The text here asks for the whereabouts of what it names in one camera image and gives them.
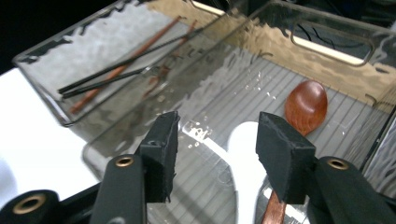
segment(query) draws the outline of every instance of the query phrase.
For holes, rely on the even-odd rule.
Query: brass ring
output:
[[[17,215],[23,215],[26,213],[30,213],[35,211],[37,208],[39,208],[43,203],[46,201],[46,195],[40,193],[40,194],[35,194],[32,196],[29,196],[19,203],[17,203],[12,211],[14,214]]]
[[[134,163],[134,159],[132,157],[122,157],[116,161],[116,165],[118,167],[126,167]]]
[[[348,164],[344,161],[337,160],[337,159],[329,159],[327,163],[334,169],[337,170],[347,170],[349,168]]]

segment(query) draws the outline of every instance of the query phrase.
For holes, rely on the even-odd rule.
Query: wooden spoon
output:
[[[314,131],[323,122],[326,113],[326,91],[316,81],[300,83],[286,99],[286,120],[303,136]],[[262,223],[283,223],[285,209],[286,204],[277,198],[273,190]]]

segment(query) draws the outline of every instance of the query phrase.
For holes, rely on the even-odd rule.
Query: black chopstick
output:
[[[165,46],[167,46],[167,45],[169,45],[169,44],[172,44],[172,43],[174,43],[175,41],[178,41],[178,40],[181,39],[181,38],[186,38],[186,37],[187,37],[187,38],[192,38],[192,37],[194,37],[195,35],[197,35],[199,32],[201,32],[203,29],[204,29],[204,28],[198,28],[198,29],[194,30],[193,32],[190,32],[189,34],[180,35],[180,36],[175,37],[175,38],[173,38],[173,39],[171,39],[171,40],[168,40],[168,41],[164,42],[163,44],[161,44],[161,45],[159,45],[159,46],[156,46],[156,47],[154,47],[154,48],[152,48],[152,49],[148,49],[148,50],[146,50],[145,52],[136,55],[135,57],[132,57],[132,58],[127,59],[127,60],[124,60],[124,61],[122,61],[122,62],[120,62],[120,63],[116,63],[116,64],[114,64],[114,65],[111,65],[111,66],[109,66],[108,68],[105,68],[105,69],[102,70],[102,71],[99,71],[99,72],[97,72],[97,73],[94,73],[94,74],[92,74],[92,75],[90,75],[90,76],[88,76],[88,77],[84,77],[83,79],[81,79],[81,80],[79,80],[79,81],[77,81],[77,82],[74,82],[74,83],[72,83],[72,84],[70,84],[70,85],[68,85],[68,86],[65,86],[65,87],[63,87],[63,88],[60,88],[60,89],[58,90],[58,92],[59,92],[60,94],[64,94],[64,93],[66,93],[67,91],[70,91],[70,90],[74,89],[75,87],[78,87],[78,86],[80,86],[80,85],[82,85],[82,84],[84,84],[84,83],[86,83],[86,82],[88,82],[88,81],[91,81],[92,79],[97,78],[97,77],[99,77],[99,76],[101,76],[101,75],[103,75],[103,74],[105,74],[105,73],[107,73],[107,72],[110,72],[110,71],[112,71],[112,70],[114,70],[114,69],[116,69],[116,68],[118,68],[118,67],[120,67],[120,66],[122,66],[122,65],[125,65],[125,64],[128,64],[128,63],[132,63],[132,62],[134,62],[135,60],[137,60],[138,58],[140,58],[140,57],[142,57],[142,56],[144,56],[144,55],[147,55],[147,54],[149,54],[149,53],[151,53],[151,52],[153,52],[153,51],[155,51],[155,50],[157,50],[157,49],[161,49],[161,48],[163,48],[163,47],[165,47]]]
[[[99,81],[99,82],[91,84],[89,86],[81,87],[79,89],[66,92],[66,93],[64,93],[62,95],[62,99],[67,99],[67,98],[70,98],[70,97],[73,97],[73,96],[76,96],[76,95],[80,95],[80,94],[82,94],[82,93],[84,93],[86,91],[91,91],[91,90],[94,90],[94,89],[98,89],[98,88],[104,87],[104,86],[106,86],[106,85],[108,85],[110,83],[113,83],[115,81],[118,81],[118,80],[121,80],[121,79],[124,79],[124,78],[127,78],[127,77],[138,75],[138,74],[142,73],[145,70],[149,70],[149,69],[147,67],[139,68],[139,69],[136,69],[136,70],[134,70],[132,72],[125,73],[125,74],[119,75],[117,77],[113,77],[111,79],[108,79],[108,80]]]

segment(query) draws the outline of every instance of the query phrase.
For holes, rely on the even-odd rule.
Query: white table surface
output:
[[[0,208],[26,191],[63,200],[98,182],[82,161],[84,140],[59,125],[19,69],[0,76],[0,102]]]

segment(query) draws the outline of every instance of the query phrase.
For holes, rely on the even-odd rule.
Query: spoon handle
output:
[[[283,218],[285,216],[286,204],[282,203],[273,190],[271,193],[270,200],[267,204],[267,209],[265,210],[264,217],[262,219],[262,224],[278,224],[283,223]]]

